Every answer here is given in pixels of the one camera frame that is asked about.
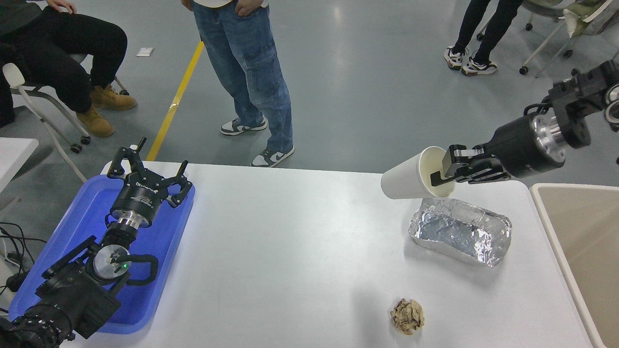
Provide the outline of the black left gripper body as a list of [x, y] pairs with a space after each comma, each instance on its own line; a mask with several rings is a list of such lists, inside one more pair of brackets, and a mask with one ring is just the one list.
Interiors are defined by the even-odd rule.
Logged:
[[110, 208], [110, 214], [117, 220], [139, 215], [142, 220], [139, 227], [150, 227], [161, 203], [167, 197], [167, 189], [161, 184], [163, 180], [163, 176], [154, 172], [127, 174], [122, 189]]

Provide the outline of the person's left hand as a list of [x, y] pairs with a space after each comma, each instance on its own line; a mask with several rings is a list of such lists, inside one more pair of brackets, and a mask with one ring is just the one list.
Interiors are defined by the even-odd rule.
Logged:
[[263, 0], [237, 0], [234, 12], [239, 17], [248, 17], [256, 9], [261, 7]]

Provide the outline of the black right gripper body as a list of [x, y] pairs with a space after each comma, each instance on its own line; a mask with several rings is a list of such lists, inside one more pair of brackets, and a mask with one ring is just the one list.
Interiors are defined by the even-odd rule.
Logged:
[[566, 160], [565, 150], [553, 139], [544, 115], [523, 116], [497, 128], [483, 148], [518, 178], [561, 168]]

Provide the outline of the person's hand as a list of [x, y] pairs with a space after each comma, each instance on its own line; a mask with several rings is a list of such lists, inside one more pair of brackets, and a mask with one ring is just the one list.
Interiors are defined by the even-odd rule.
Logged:
[[58, 13], [77, 14], [76, 6], [70, 0], [46, 0], [46, 3]]

